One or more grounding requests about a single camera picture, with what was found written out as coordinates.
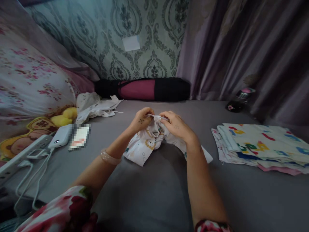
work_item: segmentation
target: white baby onesie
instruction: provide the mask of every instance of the white baby onesie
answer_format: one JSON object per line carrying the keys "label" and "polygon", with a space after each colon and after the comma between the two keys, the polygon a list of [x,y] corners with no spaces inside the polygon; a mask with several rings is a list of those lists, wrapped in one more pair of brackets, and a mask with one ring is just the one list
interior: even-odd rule
{"label": "white baby onesie", "polygon": [[[162,141],[165,140],[167,143],[178,147],[187,160],[185,142],[182,139],[175,137],[169,132],[166,126],[160,122],[160,120],[165,118],[155,115],[149,116],[154,117],[154,120],[152,120],[147,129],[141,130],[131,139],[123,155],[142,167],[152,151],[158,149]],[[203,146],[202,149],[207,163],[210,163],[213,160],[212,156],[203,148]]]}
{"label": "white baby onesie", "polygon": [[115,115],[115,109],[123,100],[119,100],[116,95],[110,96],[111,100],[101,100],[95,93],[81,93],[77,96],[77,119],[76,124],[83,124],[97,116],[111,117]]}

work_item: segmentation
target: stack of folded cloths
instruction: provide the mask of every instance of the stack of folded cloths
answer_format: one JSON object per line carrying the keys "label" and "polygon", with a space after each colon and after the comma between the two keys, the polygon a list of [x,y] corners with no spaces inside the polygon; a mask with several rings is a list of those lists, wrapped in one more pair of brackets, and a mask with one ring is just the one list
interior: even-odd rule
{"label": "stack of folded cloths", "polygon": [[309,144],[287,128],[223,123],[211,130],[222,162],[293,176],[309,173]]}

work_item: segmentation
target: thermos bottle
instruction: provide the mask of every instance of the thermos bottle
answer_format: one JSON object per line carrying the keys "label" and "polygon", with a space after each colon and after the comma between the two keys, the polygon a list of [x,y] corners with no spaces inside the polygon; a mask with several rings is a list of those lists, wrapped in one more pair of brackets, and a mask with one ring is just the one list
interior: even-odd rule
{"label": "thermos bottle", "polygon": [[231,112],[239,113],[243,110],[245,104],[254,92],[255,90],[252,88],[244,88],[239,90],[236,96],[226,105],[225,108]]}

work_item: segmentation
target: wallpaper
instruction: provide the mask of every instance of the wallpaper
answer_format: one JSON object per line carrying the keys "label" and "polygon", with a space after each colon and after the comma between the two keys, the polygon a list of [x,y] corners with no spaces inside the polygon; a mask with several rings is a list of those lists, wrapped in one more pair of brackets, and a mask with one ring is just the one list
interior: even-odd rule
{"label": "wallpaper", "polygon": [[[26,8],[33,19],[101,78],[176,75],[189,0],[54,0]],[[139,35],[125,52],[122,38]]]}

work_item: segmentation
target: person's left hand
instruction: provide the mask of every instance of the person's left hand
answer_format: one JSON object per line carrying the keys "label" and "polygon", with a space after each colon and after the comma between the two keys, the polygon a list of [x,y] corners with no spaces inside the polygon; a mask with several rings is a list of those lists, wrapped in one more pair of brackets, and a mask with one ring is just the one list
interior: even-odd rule
{"label": "person's left hand", "polygon": [[141,109],[136,113],[135,118],[129,126],[129,129],[135,134],[143,129],[146,129],[153,119],[153,117],[147,117],[147,114],[154,115],[155,112],[150,107],[145,107]]}

